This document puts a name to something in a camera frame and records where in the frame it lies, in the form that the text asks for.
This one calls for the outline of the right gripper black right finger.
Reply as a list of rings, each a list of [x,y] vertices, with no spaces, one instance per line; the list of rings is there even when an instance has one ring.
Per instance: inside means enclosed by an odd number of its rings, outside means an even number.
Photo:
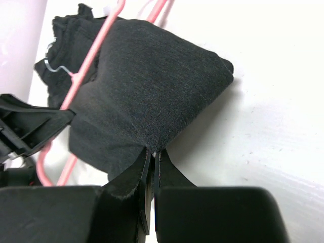
[[[155,162],[158,242],[289,242],[278,204],[261,187],[198,187],[162,151]]]

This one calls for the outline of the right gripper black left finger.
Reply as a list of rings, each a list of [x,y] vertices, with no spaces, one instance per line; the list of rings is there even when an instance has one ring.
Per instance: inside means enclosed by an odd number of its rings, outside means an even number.
[[[150,161],[144,148],[130,167],[102,187],[89,242],[145,242],[150,228]]]

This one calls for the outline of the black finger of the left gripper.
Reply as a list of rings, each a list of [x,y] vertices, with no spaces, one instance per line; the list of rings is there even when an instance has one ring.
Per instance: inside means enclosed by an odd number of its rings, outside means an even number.
[[[74,116],[70,110],[31,106],[11,94],[1,94],[1,159],[35,154]]]

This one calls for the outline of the black trousers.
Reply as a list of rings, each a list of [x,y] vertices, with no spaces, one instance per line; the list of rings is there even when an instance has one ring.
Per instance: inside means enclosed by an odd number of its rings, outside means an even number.
[[[144,147],[165,149],[232,81],[216,53],[118,18],[69,107],[69,150],[112,180]]]

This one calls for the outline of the pink plastic hanger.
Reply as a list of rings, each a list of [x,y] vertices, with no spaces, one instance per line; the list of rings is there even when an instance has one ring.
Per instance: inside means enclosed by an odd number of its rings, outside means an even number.
[[[154,23],[156,19],[158,18],[160,12],[162,11],[163,7],[165,6],[167,1],[159,0],[155,3],[153,9],[151,10],[150,14],[146,18],[146,21],[150,23]],[[82,65],[80,66],[80,69],[77,73],[71,72],[68,68],[65,66],[59,66],[56,69],[53,69],[50,66],[50,63],[48,62],[47,53],[45,54],[45,66],[48,68],[51,72],[58,72],[60,69],[64,70],[70,77],[71,77],[71,87],[60,106],[60,111],[66,111],[69,108],[69,105],[72,103],[73,98],[76,96],[82,82],[84,81],[84,78],[86,77],[87,72],[90,69],[90,66],[92,62],[94,61],[97,53],[99,52],[99,49],[101,48],[103,41],[105,40],[109,29],[113,25],[114,21],[117,19],[120,12],[125,7],[126,1],[117,1],[116,7],[114,7],[108,17],[105,19],[105,22],[103,23],[101,29],[98,32],[98,35],[96,36],[92,46],[90,47],[87,55],[85,56],[84,61],[82,62]],[[41,149],[37,162],[36,162],[36,172],[37,176],[43,186],[53,186],[53,183],[50,181],[50,179],[47,177],[45,173],[45,158],[48,152],[51,149],[52,141],[57,135],[53,135],[50,137],[49,141],[45,144],[45,146]],[[58,182],[56,183],[56,186],[64,186],[69,179],[72,170],[77,162],[77,157],[74,154],[71,154],[68,161],[65,163],[65,166],[62,170],[62,173],[59,177]]]

